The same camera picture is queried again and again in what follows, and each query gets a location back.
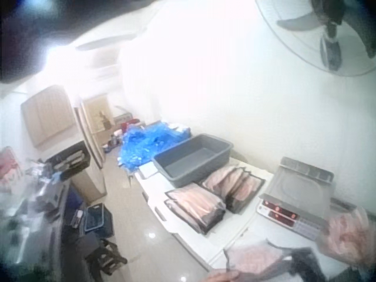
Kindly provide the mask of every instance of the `human hand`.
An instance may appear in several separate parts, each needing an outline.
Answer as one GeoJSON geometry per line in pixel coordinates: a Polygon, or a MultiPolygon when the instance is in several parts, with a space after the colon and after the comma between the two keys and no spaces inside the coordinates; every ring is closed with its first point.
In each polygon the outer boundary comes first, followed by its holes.
{"type": "Polygon", "coordinates": [[[215,272],[209,274],[209,276],[202,282],[233,282],[239,276],[238,271],[230,272],[215,272]]]}

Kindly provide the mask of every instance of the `black stool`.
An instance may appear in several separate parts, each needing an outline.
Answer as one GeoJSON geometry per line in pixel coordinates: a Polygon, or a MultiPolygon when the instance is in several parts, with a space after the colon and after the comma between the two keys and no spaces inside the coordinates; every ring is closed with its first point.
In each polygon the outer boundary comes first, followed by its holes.
{"type": "Polygon", "coordinates": [[[98,271],[95,271],[95,269],[102,270],[107,275],[112,275],[115,270],[128,263],[127,259],[120,255],[117,247],[116,244],[106,239],[99,239],[94,232],[80,238],[80,251],[90,264],[90,272],[96,281],[102,281],[102,279],[96,278],[98,271]]]}

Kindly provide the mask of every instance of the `white floor tile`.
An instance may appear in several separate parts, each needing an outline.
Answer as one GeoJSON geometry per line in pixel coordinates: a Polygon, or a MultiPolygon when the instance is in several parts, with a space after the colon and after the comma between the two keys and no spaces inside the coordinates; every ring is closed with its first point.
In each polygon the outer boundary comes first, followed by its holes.
{"type": "Polygon", "coordinates": [[[198,282],[206,270],[169,234],[155,218],[141,195],[137,180],[129,187],[126,174],[117,166],[119,148],[111,151],[103,167],[108,195],[102,199],[113,215],[114,241],[126,266],[112,276],[102,273],[108,282],[198,282]]]}

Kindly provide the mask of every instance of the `white counter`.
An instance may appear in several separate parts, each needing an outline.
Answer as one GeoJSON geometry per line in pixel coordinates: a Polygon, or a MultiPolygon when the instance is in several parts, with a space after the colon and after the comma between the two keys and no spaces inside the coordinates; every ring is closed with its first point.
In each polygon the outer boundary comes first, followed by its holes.
{"type": "Polygon", "coordinates": [[[177,237],[185,248],[204,266],[226,268],[223,249],[229,248],[243,235],[242,238],[256,236],[268,239],[280,247],[311,247],[320,262],[323,273],[327,277],[335,276],[347,268],[346,264],[320,254],[315,242],[293,233],[256,213],[256,208],[260,203],[258,196],[267,191],[273,174],[235,159],[230,159],[230,163],[246,167],[252,174],[265,179],[266,182],[241,214],[233,214],[226,210],[223,220],[206,235],[196,233],[164,204],[164,201],[168,199],[165,192],[175,189],[164,176],[156,173],[147,179],[143,179],[139,173],[135,175],[144,190],[147,204],[161,224],[169,233],[177,237]]]}

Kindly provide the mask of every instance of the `digital scale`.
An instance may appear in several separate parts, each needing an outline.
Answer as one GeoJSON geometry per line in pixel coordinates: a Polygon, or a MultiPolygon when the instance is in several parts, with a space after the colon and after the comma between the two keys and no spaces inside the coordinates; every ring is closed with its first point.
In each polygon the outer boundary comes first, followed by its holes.
{"type": "Polygon", "coordinates": [[[283,157],[257,212],[310,240],[328,226],[334,175],[283,157]]]}

